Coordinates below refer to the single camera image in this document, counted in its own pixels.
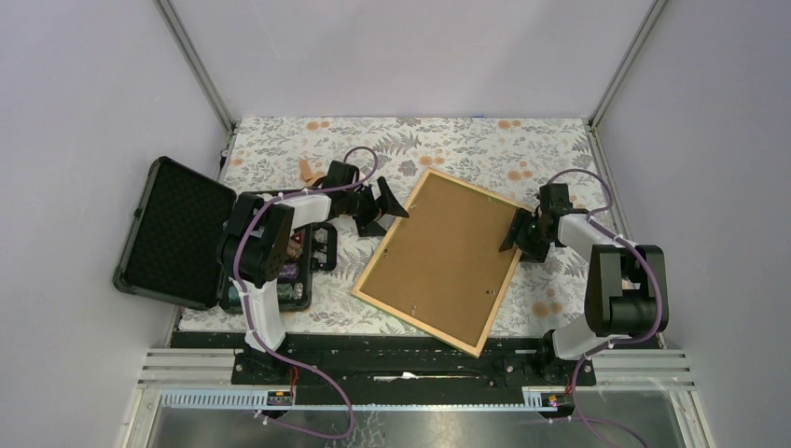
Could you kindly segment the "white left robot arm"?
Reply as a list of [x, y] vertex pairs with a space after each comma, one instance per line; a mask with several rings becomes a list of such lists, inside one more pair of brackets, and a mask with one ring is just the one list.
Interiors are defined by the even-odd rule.
[[277, 192], [268, 200], [245, 192], [232, 208], [216, 257], [240, 296], [244, 339], [260, 351], [253, 369], [266, 383], [281, 382], [289, 371], [287, 355], [276, 350], [285, 339], [277, 280], [293, 231], [349, 216], [360, 236], [383, 236], [381, 217], [409, 215], [384, 177], [376, 179], [378, 193], [367, 180], [356, 166], [333, 161], [315, 188]]

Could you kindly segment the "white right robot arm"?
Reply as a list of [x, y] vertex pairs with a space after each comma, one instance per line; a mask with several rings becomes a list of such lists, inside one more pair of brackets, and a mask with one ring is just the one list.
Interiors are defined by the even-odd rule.
[[526, 370], [556, 385], [579, 371], [579, 362], [617, 344], [643, 343], [669, 322], [665, 258], [656, 245], [636, 244], [573, 206], [567, 185], [549, 183], [535, 211], [518, 209], [500, 246], [521, 260], [543, 263], [551, 248], [570, 248], [589, 265], [582, 316], [548, 331]]

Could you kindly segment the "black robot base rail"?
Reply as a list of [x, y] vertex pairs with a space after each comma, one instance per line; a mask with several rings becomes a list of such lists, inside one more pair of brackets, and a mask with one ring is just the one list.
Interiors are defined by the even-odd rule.
[[[456, 365], [463, 373], [482, 376], [496, 385], [563, 385], [561, 395], [577, 385], [579, 371], [554, 383], [544, 381], [526, 370], [527, 358], [533, 355], [540, 339], [491, 338], [478, 357], [450, 347], [434, 338], [417, 336], [348, 336], [291, 333], [286, 336], [275, 358], [250, 348], [241, 333], [176, 332], [170, 346], [176, 349], [230, 349], [240, 354], [243, 364], [252, 367], [247, 379], [286, 380], [295, 386], [306, 378], [309, 385], [329, 383], [314, 373], [319, 369], [333, 379], [344, 375], [397, 375], [414, 372], [420, 376], [449, 374]], [[298, 361], [292, 367], [285, 357]]]

